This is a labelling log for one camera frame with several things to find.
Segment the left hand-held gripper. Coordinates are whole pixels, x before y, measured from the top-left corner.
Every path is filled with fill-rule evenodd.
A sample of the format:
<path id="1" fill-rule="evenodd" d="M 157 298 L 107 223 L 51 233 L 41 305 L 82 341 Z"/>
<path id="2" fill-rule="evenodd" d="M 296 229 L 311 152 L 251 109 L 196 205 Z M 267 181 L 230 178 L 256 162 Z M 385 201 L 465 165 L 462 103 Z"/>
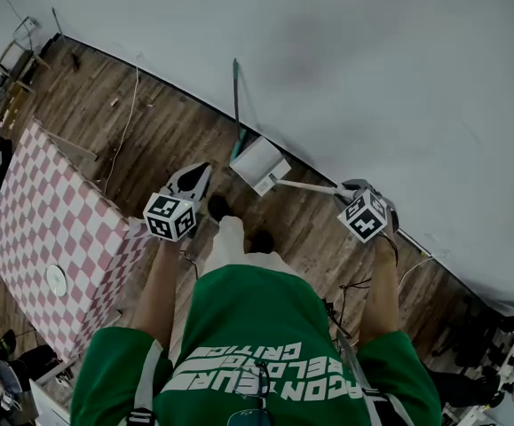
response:
<path id="1" fill-rule="evenodd" d="M 165 241 L 194 237 L 197 212 L 208 191 L 211 172 L 212 167 L 206 162 L 191 164 L 176 171 L 167 186 L 150 196 L 143 217 L 153 236 Z"/>

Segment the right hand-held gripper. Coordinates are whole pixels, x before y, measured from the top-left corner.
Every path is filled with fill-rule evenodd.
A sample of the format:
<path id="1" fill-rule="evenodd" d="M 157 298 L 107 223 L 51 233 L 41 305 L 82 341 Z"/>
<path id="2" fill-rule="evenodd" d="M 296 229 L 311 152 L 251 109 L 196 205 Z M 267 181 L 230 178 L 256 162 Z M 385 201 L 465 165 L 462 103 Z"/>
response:
<path id="1" fill-rule="evenodd" d="M 337 219 L 359 241 L 368 242 L 391 222 L 391 208 L 385 199 L 371 190 L 365 179 L 351 179 L 343 182 L 345 190 L 363 190 L 353 199 Z"/>

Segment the white long-handled dustpan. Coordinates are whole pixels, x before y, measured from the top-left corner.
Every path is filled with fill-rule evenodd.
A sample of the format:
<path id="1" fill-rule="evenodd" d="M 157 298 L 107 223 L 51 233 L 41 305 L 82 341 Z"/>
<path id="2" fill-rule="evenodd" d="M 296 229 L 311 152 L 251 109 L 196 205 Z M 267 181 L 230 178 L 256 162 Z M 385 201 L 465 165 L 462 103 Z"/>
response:
<path id="1" fill-rule="evenodd" d="M 276 185 L 284 185 L 298 189 L 339 195 L 353 199 L 355 192 L 342 187 L 313 185 L 286 180 L 291 166 L 282 156 L 281 151 L 268 139 L 259 137 L 245 148 L 231 163 L 231 169 L 236 172 L 259 196 L 263 197 Z"/>

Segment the person's left forearm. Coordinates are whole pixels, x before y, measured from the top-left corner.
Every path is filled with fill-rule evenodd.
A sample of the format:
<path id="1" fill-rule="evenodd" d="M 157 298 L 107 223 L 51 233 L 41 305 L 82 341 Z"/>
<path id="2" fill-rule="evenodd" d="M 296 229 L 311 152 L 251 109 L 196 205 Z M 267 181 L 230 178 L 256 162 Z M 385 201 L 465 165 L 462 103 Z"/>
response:
<path id="1" fill-rule="evenodd" d="M 174 323 L 180 245 L 162 241 L 146 285 L 140 295 L 131 326 L 170 348 Z"/>

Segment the person's right forearm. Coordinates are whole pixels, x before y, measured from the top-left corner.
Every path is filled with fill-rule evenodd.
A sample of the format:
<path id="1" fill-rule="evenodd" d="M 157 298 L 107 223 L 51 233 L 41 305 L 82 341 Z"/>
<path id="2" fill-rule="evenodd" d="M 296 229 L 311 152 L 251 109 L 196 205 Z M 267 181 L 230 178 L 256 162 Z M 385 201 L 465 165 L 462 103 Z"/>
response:
<path id="1" fill-rule="evenodd" d="M 374 266 L 360 319 L 360 348 L 399 330 L 398 248 L 392 233 L 376 237 L 374 243 Z"/>

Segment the person's left black shoe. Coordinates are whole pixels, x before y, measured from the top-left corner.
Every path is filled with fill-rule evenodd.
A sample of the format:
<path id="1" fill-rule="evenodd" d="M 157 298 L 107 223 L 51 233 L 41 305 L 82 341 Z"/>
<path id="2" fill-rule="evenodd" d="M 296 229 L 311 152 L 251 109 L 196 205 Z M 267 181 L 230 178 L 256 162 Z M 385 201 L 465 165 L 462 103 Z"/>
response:
<path id="1" fill-rule="evenodd" d="M 207 203 L 207 210 L 210 217 L 217 223 L 220 223 L 224 217 L 233 215 L 232 209 L 223 195 L 213 194 Z"/>

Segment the dark teal broom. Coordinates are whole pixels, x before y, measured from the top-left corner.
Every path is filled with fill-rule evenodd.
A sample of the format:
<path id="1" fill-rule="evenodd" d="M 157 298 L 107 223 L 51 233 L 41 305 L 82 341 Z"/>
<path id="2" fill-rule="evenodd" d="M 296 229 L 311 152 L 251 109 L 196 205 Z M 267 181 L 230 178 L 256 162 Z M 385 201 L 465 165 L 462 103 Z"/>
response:
<path id="1" fill-rule="evenodd" d="M 234 161 L 239 153 L 246 137 L 246 130 L 242 127 L 240 122 L 240 109 L 239 109 L 239 73 L 240 64 L 237 58 L 233 59 L 233 110 L 234 110 L 234 121 L 237 129 L 237 139 L 233 146 L 231 154 L 231 161 Z"/>

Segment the person's white trousers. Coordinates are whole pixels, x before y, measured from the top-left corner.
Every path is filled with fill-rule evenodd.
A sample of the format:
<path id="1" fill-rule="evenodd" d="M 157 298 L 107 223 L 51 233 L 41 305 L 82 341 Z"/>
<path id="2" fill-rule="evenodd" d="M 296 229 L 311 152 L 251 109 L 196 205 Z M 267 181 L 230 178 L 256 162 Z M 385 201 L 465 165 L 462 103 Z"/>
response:
<path id="1" fill-rule="evenodd" d="M 212 249 L 204 263 L 202 274 L 205 275 L 230 264 L 244 264 L 301 278 L 301 275 L 285 263 L 275 251 L 270 254 L 262 251 L 246 253 L 244 237 L 243 223 L 238 217 L 223 217 L 219 222 L 217 234 L 213 238 Z"/>

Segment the person's right black shoe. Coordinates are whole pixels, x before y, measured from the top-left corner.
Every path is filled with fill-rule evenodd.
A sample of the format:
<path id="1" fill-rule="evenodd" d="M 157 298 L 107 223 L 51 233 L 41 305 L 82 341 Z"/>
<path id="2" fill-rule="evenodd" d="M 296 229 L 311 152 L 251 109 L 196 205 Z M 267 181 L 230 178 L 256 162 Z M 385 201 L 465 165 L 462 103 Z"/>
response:
<path id="1" fill-rule="evenodd" d="M 274 238 L 266 230 L 259 230 L 249 237 L 249 253 L 271 254 L 274 251 Z"/>

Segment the person's green t-shirt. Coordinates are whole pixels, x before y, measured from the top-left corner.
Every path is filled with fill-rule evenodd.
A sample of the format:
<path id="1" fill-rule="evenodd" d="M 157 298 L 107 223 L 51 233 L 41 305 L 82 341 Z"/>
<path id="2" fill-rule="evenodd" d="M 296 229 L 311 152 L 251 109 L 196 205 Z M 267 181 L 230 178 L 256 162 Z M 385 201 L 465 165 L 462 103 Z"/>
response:
<path id="1" fill-rule="evenodd" d="M 181 353 L 107 327 L 91 339 L 71 426 L 440 426 L 439 394 L 406 334 L 343 362 L 323 302 L 249 265 L 203 275 Z"/>

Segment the pink checkered tablecloth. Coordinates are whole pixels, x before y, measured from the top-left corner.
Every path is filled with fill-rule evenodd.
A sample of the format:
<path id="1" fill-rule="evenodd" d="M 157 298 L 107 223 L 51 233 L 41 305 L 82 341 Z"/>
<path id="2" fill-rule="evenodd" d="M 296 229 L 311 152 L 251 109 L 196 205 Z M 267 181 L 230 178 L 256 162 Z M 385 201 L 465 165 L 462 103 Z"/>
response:
<path id="1" fill-rule="evenodd" d="M 39 122 L 25 129 L 0 190 L 0 276 L 61 359 L 81 354 L 107 326 L 152 239 Z"/>

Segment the dark-headed mop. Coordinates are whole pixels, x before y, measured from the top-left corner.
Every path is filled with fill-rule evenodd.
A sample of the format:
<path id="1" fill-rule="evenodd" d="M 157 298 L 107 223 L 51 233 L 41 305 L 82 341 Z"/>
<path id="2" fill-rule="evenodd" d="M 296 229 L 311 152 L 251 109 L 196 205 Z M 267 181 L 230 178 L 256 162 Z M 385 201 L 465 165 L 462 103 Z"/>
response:
<path id="1" fill-rule="evenodd" d="M 59 34 L 60 34 L 60 38 L 63 42 L 63 44 L 65 44 L 65 46 L 68 48 L 68 51 L 69 51 L 69 58 L 71 60 L 71 65 L 72 65 L 72 68 L 75 72 L 77 72 L 80 68 L 80 60 L 78 59 L 77 55 L 75 54 L 75 52 L 72 50 L 72 48 L 70 47 L 69 43 L 67 42 L 67 39 L 64 35 L 64 32 L 62 30 L 62 27 L 59 23 L 59 18 L 58 18 L 58 14 L 56 12 L 56 9 L 54 7 L 51 8 L 51 11 L 52 11 L 52 15 L 53 15 L 53 18 L 55 20 L 55 23 L 56 23 L 56 26 L 57 26 L 57 29 L 59 31 Z"/>

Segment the white round plate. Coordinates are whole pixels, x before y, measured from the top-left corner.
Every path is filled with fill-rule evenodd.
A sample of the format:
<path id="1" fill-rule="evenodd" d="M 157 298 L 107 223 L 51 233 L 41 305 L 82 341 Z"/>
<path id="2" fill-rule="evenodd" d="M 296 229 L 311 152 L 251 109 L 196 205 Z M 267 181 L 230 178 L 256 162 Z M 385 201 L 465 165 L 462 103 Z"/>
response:
<path id="1" fill-rule="evenodd" d="M 49 265 L 45 272 L 45 280 L 50 291 L 57 297 L 67 294 L 67 278 L 63 270 L 56 264 Z"/>

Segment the wooden chair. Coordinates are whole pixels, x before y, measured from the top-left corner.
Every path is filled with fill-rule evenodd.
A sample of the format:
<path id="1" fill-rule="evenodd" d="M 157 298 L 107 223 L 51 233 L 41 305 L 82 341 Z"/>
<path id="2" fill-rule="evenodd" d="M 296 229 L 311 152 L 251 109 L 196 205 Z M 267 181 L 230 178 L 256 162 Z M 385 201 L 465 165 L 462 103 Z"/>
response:
<path id="1" fill-rule="evenodd" d="M 31 17 L 24 18 L 12 34 L 12 40 L 0 56 L 0 92 L 6 93 L 13 85 L 29 93 L 35 90 L 25 80 L 25 75 L 34 68 L 51 66 L 39 55 L 32 35 L 39 24 Z"/>

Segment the white cabinet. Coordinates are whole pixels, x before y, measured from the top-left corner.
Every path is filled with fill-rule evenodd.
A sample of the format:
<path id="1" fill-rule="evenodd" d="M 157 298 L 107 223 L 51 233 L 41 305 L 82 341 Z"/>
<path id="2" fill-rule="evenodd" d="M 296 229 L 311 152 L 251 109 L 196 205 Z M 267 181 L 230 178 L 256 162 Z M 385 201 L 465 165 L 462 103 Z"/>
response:
<path id="1" fill-rule="evenodd" d="M 36 426 L 70 426 L 68 410 L 58 403 L 40 384 L 29 381 L 36 406 Z"/>

